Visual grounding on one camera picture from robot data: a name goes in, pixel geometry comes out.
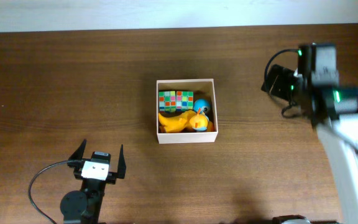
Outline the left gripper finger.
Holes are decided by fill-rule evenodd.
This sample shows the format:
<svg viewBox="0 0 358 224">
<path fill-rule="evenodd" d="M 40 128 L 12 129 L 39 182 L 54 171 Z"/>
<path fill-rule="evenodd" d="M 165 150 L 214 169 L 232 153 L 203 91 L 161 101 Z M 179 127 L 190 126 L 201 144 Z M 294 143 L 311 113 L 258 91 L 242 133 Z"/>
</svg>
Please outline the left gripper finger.
<svg viewBox="0 0 358 224">
<path fill-rule="evenodd" d="M 87 140 L 83 140 L 78 149 L 69 157 L 69 160 L 82 160 L 85 152 Z"/>
<path fill-rule="evenodd" d="M 126 175 L 126 161 L 124 158 L 124 145 L 121 145 L 117 164 L 117 179 L 124 179 Z"/>
</svg>

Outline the yellow rubber duck toy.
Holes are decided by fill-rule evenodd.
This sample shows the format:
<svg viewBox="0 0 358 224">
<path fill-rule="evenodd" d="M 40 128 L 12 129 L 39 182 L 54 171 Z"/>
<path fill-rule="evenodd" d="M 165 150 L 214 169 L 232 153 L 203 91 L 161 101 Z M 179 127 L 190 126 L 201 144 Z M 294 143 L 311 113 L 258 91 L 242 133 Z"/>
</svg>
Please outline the yellow rubber duck toy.
<svg viewBox="0 0 358 224">
<path fill-rule="evenodd" d="M 164 117 L 159 113 L 159 129 L 162 133 L 180 133 L 182 131 L 194 132 L 195 130 L 190 124 L 190 119 L 195 115 L 196 113 L 193 110 L 185 111 L 182 114 L 173 117 Z"/>
</svg>

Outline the Rubik's cube one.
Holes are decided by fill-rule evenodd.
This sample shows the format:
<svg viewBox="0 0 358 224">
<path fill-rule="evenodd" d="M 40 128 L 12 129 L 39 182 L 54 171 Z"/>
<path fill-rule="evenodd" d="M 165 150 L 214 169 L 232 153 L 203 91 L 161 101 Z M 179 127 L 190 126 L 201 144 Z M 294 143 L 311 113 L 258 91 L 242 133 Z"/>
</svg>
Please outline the Rubik's cube one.
<svg viewBox="0 0 358 224">
<path fill-rule="evenodd" d="M 173 113 L 177 110 L 176 91 L 160 91 L 158 93 L 159 112 Z"/>
<path fill-rule="evenodd" d="M 187 111 L 193 110 L 194 93 L 192 91 L 176 92 L 176 110 Z"/>
</svg>

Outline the blue ball toy with eye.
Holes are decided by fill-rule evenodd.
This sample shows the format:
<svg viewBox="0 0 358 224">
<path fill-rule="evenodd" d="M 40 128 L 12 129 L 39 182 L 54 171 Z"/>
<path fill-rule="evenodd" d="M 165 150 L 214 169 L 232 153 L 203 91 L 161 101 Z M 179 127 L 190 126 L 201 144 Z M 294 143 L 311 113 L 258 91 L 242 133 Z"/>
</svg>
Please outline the blue ball toy with eye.
<svg viewBox="0 0 358 224">
<path fill-rule="evenodd" d="M 205 99 L 198 99 L 193 104 L 193 110 L 195 112 L 201 111 L 204 114 L 209 114 L 211 111 L 211 103 Z"/>
</svg>

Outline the orange blue duck toy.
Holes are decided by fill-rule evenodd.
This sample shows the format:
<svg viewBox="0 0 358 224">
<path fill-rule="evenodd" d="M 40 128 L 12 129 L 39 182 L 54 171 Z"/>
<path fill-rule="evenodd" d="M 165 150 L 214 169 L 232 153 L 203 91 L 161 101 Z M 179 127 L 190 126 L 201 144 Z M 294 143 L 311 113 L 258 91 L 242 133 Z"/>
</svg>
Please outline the orange blue duck toy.
<svg viewBox="0 0 358 224">
<path fill-rule="evenodd" d="M 189 123 L 196 132 L 214 132 L 213 122 L 209 120 L 201 108 L 198 109 Z"/>
</svg>

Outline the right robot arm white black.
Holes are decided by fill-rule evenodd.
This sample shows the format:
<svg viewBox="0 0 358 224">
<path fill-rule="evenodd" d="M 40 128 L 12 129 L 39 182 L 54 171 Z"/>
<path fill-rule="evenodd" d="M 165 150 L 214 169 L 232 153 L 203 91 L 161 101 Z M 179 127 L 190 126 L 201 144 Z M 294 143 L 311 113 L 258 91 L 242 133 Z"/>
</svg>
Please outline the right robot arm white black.
<svg viewBox="0 0 358 224">
<path fill-rule="evenodd" d="M 287 101 L 284 118 L 310 120 L 331 166 L 345 223 L 358 223 L 358 87 L 339 83 L 334 44 L 301 44 L 296 70 L 269 59 L 262 91 Z"/>
</svg>

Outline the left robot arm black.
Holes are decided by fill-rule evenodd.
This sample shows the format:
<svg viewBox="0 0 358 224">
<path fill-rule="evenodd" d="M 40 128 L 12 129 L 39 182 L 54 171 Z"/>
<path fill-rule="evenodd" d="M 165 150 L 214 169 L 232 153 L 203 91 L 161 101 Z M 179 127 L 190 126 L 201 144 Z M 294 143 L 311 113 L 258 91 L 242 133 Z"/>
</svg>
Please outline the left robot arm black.
<svg viewBox="0 0 358 224">
<path fill-rule="evenodd" d="M 69 157 L 68 167 L 82 184 L 80 190 L 68 192 L 60 202 L 64 223 L 98 223 L 106 186 L 126 175 L 124 146 L 120 147 L 117 171 L 111 172 L 109 153 L 94 151 L 89 159 L 83 157 L 86 143 L 83 140 Z"/>
</svg>

